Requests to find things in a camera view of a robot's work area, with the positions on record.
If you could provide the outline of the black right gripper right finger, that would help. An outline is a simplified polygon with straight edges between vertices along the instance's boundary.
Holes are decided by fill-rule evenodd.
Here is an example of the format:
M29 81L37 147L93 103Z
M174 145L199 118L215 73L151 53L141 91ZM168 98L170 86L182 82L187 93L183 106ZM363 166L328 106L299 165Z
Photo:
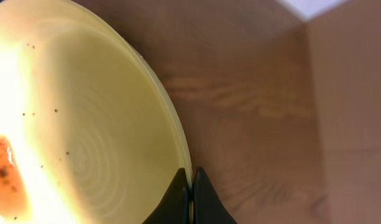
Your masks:
M220 201L202 167L197 168L193 181L193 223L237 224Z

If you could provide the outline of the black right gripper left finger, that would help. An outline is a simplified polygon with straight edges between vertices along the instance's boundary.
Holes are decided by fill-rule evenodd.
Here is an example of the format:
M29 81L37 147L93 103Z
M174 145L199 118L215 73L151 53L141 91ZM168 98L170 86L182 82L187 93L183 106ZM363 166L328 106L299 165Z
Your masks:
M156 209L142 224L189 224L189 187L184 168L177 170Z

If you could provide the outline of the yellow plate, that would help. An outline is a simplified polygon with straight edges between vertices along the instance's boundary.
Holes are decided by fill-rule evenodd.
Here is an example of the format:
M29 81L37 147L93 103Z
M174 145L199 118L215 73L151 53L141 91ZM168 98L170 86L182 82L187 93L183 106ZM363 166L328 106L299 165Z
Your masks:
M0 2L0 136L30 218L0 223L143 223L191 161L154 71L73 1Z

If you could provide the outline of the green yellow sponge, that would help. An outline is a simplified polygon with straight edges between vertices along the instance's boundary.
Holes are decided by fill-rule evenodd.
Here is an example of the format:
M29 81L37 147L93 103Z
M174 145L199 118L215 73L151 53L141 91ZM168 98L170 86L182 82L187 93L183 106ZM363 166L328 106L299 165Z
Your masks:
M0 217L5 221L30 218L29 199L11 143L0 136Z

